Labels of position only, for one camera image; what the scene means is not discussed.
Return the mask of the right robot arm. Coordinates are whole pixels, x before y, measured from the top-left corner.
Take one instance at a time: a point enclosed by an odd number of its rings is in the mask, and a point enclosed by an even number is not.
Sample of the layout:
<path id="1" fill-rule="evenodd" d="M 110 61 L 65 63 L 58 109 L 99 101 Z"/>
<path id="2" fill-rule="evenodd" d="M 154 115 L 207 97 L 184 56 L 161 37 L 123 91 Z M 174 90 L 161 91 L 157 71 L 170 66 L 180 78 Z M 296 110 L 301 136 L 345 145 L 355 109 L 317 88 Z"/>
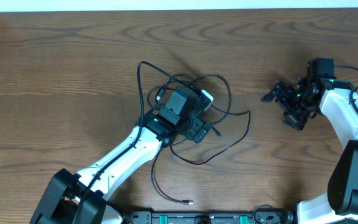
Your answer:
<path id="1" fill-rule="evenodd" d="M 327 117 L 343 148 L 326 193 L 299 202 L 281 223 L 358 223 L 358 87 L 337 79 L 337 68 L 331 58 L 312 59 L 297 88 L 278 82 L 261 99 L 276 101 L 283 123 L 298 131 L 319 114 Z"/>

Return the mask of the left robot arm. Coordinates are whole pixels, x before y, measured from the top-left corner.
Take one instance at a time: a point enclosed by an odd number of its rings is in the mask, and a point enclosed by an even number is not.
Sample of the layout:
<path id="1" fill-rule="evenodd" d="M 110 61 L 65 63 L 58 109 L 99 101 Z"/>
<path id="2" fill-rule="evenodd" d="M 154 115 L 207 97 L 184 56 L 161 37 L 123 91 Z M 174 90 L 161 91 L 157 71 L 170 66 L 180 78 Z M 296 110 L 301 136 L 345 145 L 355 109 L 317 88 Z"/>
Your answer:
<path id="1" fill-rule="evenodd" d="M 111 195 L 179 134 L 199 143 L 211 124 L 198 116 L 213 101 L 206 90 L 176 87 L 166 103 L 151 107 L 128 137 L 99 161 L 75 174 L 66 169 L 58 171 L 48 183 L 31 223 L 122 223 L 122 215 L 108 205 Z"/>

